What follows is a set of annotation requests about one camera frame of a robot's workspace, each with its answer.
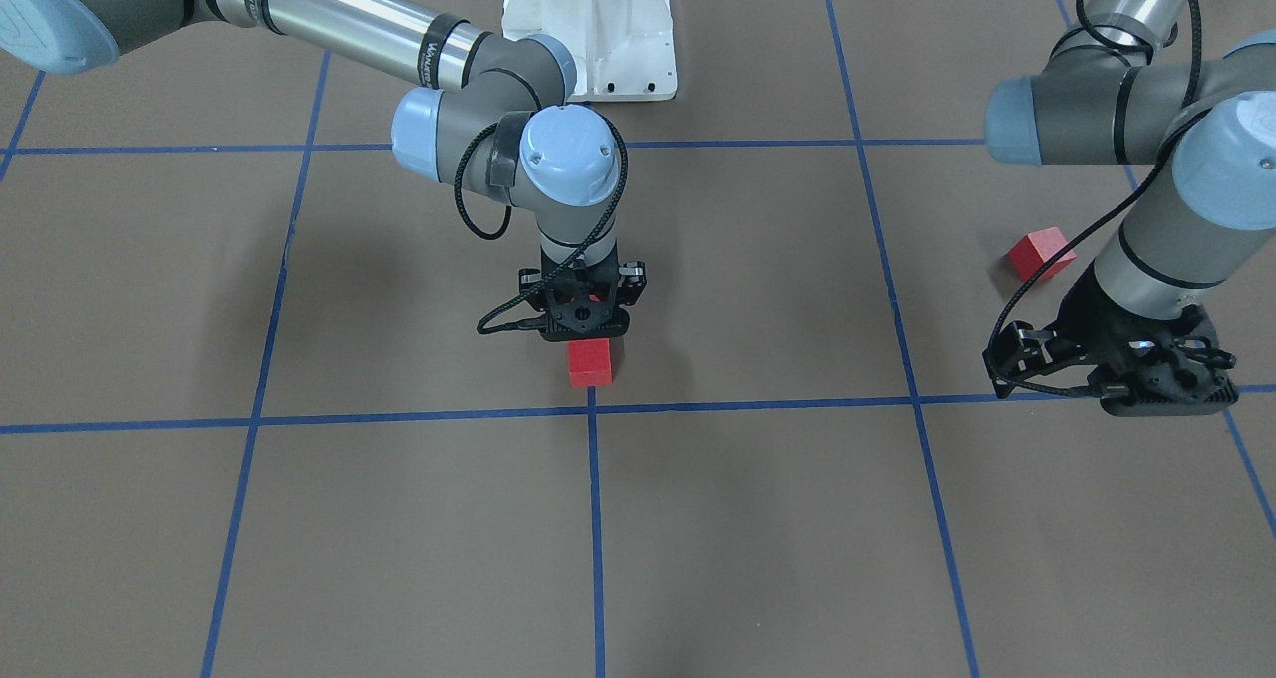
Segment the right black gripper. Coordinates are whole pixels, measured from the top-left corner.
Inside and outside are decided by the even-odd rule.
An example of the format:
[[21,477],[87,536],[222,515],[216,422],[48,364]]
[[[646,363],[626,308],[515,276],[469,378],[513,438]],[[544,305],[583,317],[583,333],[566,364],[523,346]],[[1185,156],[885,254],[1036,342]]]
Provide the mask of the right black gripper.
[[647,286],[647,272],[643,260],[620,263],[615,255],[607,255],[596,266],[583,266],[577,260],[573,268],[546,287],[533,292],[524,300],[533,310],[550,310],[551,306],[587,306],[600,310],[601,306],[633,306]]

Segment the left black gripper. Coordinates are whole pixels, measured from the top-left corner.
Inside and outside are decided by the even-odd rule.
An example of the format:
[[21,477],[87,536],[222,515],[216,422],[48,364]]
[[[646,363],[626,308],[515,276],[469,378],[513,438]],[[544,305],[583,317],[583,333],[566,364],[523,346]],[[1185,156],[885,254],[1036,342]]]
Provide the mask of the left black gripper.
[[1057,315],[1057,361],[1094,365],[1088,388],[1102,400],[1235,400],[1229,377],[1236,358],[1221,349],[1215,324],[1199,305],[1175,319],[1125,310],[1079,280]]

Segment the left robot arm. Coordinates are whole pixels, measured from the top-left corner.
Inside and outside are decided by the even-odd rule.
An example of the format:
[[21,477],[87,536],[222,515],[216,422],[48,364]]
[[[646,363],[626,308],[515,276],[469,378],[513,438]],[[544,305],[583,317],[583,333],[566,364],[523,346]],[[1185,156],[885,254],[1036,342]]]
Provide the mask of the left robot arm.
[[1273,33],[1205,61],[1199,0],[1076,0],[1034,77],[985,111],[999,162],[1148,165],[1108,211],[1111,240],[1041,329],[998,315],[983,363],[1016,389],[1097,398],[1114,416],[1238,401],[1206,300],[1273,237]]

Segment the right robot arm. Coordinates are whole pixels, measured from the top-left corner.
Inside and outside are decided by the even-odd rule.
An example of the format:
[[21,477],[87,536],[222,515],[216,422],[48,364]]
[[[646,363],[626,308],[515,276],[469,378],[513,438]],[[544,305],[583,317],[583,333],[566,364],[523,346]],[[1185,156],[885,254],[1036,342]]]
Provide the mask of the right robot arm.
[[410,82],[390,138],[403,169],[447,184],[466,229],[466,193],[524,209],[541,266],[519,300],[578,327],[633,305],[644,266],[620,263],[615,220],[627,148],[614,125],[570,103],[578,72],[550,36],[505,40],[407,0],[3,0],[3,50],[74,75],[203,20],[269,29]]

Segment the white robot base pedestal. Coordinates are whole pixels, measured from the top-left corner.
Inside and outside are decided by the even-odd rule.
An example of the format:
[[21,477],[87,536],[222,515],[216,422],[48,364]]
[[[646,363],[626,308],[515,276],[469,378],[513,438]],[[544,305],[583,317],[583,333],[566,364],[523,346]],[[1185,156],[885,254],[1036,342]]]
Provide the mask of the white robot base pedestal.
[[501,33],[565,45],[577,69],[570,102],[662,102],[678,94],[671,0],[501,0]]

